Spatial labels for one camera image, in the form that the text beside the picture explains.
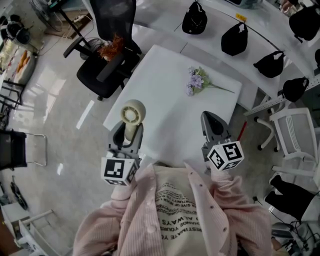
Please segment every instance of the mesh chair back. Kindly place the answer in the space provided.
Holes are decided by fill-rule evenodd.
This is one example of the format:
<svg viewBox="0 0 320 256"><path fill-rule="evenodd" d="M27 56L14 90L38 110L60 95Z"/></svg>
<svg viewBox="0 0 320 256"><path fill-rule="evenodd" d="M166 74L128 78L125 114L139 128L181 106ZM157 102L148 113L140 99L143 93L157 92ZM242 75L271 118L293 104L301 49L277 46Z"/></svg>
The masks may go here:
<svg viewBox="0 0 320 256"><path fill-rule="evenodd" d="M280 129L277 132L281 134L284 142L283 145L280 139L281 146L284 152L286 150L288 154L304 152L314 157L318 162L318 147L310 112L307 108L296 108L295 110L305 111L297 114L288 113L288 115L277 120Z"/></svg>
<svg viewBox="0 0 320 256"><path fill-rule="evenodd" d="M0 171L11 165L11 135L0 130Z"/></svg>
<svg viewBox="0 0 320 256"><path fill-rule="evenodd" d="M103 40L112 41L116 34L124 39L125 47L139 52L132 40L136 0L90 0L90 4L98 34Z"/></svg>

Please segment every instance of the black and white marker cube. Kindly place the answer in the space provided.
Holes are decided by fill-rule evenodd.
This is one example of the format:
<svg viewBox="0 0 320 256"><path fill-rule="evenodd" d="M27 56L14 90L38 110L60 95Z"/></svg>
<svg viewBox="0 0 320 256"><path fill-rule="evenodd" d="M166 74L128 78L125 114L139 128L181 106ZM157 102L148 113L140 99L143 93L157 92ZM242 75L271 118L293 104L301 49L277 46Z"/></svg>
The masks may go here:
<svg viewBox="0 0 320 256"><path fill-rule="evenodd" d="M207 157L218 171L235 168L245 159L239 141L214 145Z"/></svg>
<svg viewBox="0 0 320 256"><path fill-rule="evenodd" d="M131 158L102 157L101 178L110 185L130 186L135 183L138 165Z"/></svg>

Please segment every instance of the hand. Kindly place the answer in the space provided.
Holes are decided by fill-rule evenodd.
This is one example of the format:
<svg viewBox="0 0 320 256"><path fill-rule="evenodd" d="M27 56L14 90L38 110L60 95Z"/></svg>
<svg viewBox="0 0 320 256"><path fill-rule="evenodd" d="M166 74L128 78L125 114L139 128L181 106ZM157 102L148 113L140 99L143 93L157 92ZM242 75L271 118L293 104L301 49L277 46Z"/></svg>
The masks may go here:
<svg viewBox="0 0 320 256"><path fill-rule="evenodd" d="M282 248L282 245L281 243L279 243L274 237L271 238L271 242L272 242L272 245L273 245L273 249L275 251L278 251Z"/></svg>
<svg viewBox="0 0 320 256"><path fill-rule="evenodd" d="M288 8L293 6L293 4L289 2L289 0L281 0L281 6L282 6L282 10L286 11L288 10Z"/></svg>

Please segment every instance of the white tabletop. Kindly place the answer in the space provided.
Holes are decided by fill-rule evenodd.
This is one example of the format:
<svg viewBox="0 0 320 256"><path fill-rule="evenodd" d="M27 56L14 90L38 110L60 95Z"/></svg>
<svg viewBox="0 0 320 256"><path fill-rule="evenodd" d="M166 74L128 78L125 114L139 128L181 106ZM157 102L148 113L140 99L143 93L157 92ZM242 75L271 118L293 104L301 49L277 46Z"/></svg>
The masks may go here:
<svg viewBox="0 0 320 256"><path fill-rule="evenodd" d="M234 93L206 88L187 96L191 66L201 66L213 84ZM154 45L135 69L103 125L111 130L121 120L120 110L125 102L139 100L146 108L141 151L174 167L182 167L187 161L204 168L201 114L209 111L229 123L241 87L240 82L193 59Z"/></svg>

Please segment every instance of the pink sleeve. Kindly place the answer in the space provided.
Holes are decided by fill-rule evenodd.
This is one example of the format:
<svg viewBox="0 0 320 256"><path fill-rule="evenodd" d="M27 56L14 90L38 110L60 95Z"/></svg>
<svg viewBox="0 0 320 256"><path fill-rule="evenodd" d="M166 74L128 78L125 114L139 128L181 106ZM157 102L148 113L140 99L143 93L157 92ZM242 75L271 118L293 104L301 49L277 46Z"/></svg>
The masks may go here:
<svg viewBox="0 0 320 256"><path fill-rule="evenodd" d="M115 187L111 201L83 220L75 235L73 256L99 256L117 244L120 222L132 190L130 187Z"/></svg>
<svg viewBox="0 0 320 256"><path fill-rule="evenodd" d="M249 255L271 255L271 220L268 210L249 203L242 191L242 178L211 168L210 189L215 201L227 215L230 228Z"/></svg>

